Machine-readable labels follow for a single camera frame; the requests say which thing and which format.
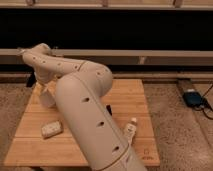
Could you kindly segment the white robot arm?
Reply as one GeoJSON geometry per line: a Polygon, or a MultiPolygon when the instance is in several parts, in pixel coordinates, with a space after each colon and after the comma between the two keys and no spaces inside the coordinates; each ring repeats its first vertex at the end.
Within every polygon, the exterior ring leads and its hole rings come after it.
{"type": "Polygon", "coordinates": [[[113,84],[107,66],[56,57],[45,43],[24,49],[22,59],[38,83],[56,82],[54,102],[93,171],[147,171],[101,101],[113,84]]]}

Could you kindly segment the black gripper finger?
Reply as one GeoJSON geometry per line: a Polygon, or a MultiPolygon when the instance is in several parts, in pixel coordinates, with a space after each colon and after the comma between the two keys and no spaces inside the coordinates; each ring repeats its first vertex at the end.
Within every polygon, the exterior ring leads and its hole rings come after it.
{"type": "Polygon", "coordinates": [[[112,109],[110,105],[106,105],[106,109],[109,112],[109,114],[112,116],[112,109]]]}

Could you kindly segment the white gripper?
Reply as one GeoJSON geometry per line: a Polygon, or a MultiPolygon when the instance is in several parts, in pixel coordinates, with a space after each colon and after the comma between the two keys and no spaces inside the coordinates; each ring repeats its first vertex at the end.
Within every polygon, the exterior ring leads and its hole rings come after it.
{"type": "Polygon", "coordinates": [[[40,85],[39,99],[46,108],[51,108],[55,105],[55,99],[45,84],[40,85]]]}

